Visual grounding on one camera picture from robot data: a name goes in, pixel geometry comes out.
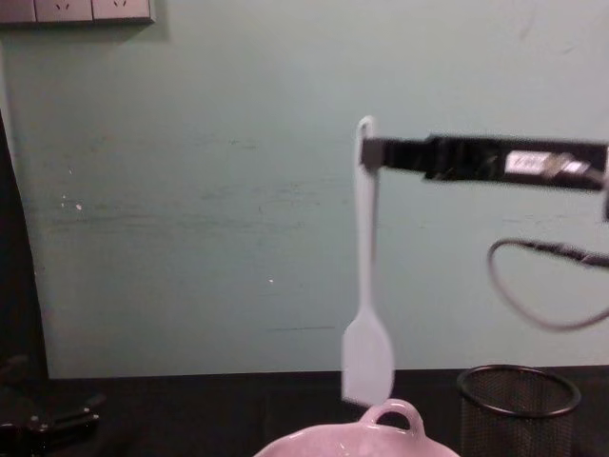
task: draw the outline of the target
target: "wire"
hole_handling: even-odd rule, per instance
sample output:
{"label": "wire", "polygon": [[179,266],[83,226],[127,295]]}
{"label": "wire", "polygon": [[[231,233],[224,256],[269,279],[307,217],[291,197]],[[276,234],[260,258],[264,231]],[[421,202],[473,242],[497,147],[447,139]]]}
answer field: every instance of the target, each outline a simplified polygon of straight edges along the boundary
{"label": "wire", "polygon": [[499,248],[505,246],[513,246],[516,248],[524,249],[535,249],[531,245],[537,243],[538,242],[536,241],[525,240],[523,238],[504,238],[494,243],[493,246],[491,246],[488,250],[488,253],[486,254],[486,265],[488,267],[488,274],[490,276],[491,282],[493,283],[493,286],[495,287],[495,290],[499,293],[503,301],[527,321],[531,322],[539,328],[544,328],[546,330],[551,331],[580,330],[582,328],[591,327],[594,324],[597,324],[607,319],[609,317],[609,308],[601,311],[598,314],[593,315],[592,317],[588,317],[580,321],[567,323],[548,321],[529,311],[510,291],[508,291],[507,287],[505,286],[505,283],[501,280],[499,274],[497,273],[495,253]]}
{"label": "wire", "polygon": [[[544,175],[547,179],[552,179],[558,175],[584,177],[595,184],[601,184],[604,187],[605,193],[607,194],[607,201],[609,202],[609,186],[605,176],[598,170],[592,168],[590,164],[576,162],[573,157],[569,154],[560,154],[552,158],[546,166]],[[575,331],[583,328],[589,328],[595,324],[598,324],[605,319],[609,318],[609,308],[594,314],[591,317],[582,319],[579,321],[572,322],[553,322],[548,321],[544,318],[539,317],[535,313],[529,311],[510,291],[508,291],[504,282],[501,280],[497,273],[497,267],[495,264],[495,254],[499,248],[505,246],[513,246],[516,248],[524,248],[533,250],[536,252],[550,253],[558,255],[562,258],[568,258],[571,260],[578,261],[584,265],[591,265],[595,267],[607,268],[605,265],[606,260],[609,256],[605,254],[588,252],[583,249],[570,247],[562,243],[546,243],[535,240],[526,240],[523,238],[504,238],[491,246],[486,254],[486,266],[488,268],[488,274],[491,279],[491,283],[495,287],[495,290],[499,293],[503,301],[509,305],[518,315],[523,317],[525,320],[531,322],[539,328],[543,328],[550,331]]]}

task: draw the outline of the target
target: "spatula handle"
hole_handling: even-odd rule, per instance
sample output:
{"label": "spatula handle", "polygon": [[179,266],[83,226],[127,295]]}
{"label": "spatula handle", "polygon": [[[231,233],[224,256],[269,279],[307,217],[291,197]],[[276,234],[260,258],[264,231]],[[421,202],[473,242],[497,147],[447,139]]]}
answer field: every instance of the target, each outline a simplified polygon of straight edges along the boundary
{"label": "spatula handle", "polygon": [[373,311],[374,260],[376,253],[379,169],[362,163],[364,138],[376,134],[372,116],[360,121],[355,142],[355,210],[358,228],[358,266],[360,275],[360,312]]}

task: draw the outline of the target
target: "mesh pencil holder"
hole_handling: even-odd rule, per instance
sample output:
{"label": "mesh pencil holder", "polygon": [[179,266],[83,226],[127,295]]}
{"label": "mesh pencil holder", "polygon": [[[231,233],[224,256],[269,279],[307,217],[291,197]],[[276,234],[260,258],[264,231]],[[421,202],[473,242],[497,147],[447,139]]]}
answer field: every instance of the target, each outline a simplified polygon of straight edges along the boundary
{"label": "mesh pencil holder", "polygon": [[459,376],[462,457],[569,457],[577,387],[538,369],[472,368]]}

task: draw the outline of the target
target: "bowl handle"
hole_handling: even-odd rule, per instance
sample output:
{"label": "bowl handle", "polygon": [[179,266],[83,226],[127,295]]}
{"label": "bowl handle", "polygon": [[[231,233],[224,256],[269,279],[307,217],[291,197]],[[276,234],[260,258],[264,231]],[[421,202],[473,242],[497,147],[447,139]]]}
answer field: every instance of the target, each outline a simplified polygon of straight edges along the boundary
{"label": "bowl handle", "polygon": [[419,412],[415,407],[403,400],[390,398],[382,405],[372,407],[362,416],[360,423],[376,424],[387,412],[397,412],[408,419],[410,432],[415,438],[425,437],[425,427],[422,424],[421,415],[419,415]]}

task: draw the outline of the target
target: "spatula head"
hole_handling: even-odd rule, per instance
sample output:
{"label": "spatula head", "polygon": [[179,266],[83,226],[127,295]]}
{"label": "spatula head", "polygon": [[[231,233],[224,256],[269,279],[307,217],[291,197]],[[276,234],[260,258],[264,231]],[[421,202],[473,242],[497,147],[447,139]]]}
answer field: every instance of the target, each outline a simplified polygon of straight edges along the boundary
{"label": "spatula head", "polygon": [[358,315],[343,336],[343,399],[371,407],[391,395],[393,347],[374,314]]}

